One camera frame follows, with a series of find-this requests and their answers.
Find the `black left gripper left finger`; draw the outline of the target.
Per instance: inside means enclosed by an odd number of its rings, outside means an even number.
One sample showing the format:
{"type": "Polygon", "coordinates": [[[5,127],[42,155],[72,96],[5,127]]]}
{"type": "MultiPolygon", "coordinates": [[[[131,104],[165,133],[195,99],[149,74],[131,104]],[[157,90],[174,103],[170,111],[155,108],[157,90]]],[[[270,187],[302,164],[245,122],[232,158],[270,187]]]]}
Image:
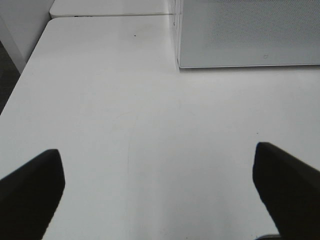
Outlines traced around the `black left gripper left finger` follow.
{"type": "Polygon", "coordinates": [[[0,238],[41,240],[65,189],[60,153],[48,149],[0,181],[0,238]]]}

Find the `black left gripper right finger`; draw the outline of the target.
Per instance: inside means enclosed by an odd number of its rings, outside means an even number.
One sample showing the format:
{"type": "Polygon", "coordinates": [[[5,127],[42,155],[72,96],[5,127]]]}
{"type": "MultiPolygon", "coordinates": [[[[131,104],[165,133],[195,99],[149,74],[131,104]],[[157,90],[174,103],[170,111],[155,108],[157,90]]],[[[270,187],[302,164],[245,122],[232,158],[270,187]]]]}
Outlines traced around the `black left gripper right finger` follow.
{"type": "Polygon", "coordinates": [[[259,142],[252,180],[282,239],[320,238],[318,170],[269,142],[259,142]]]}

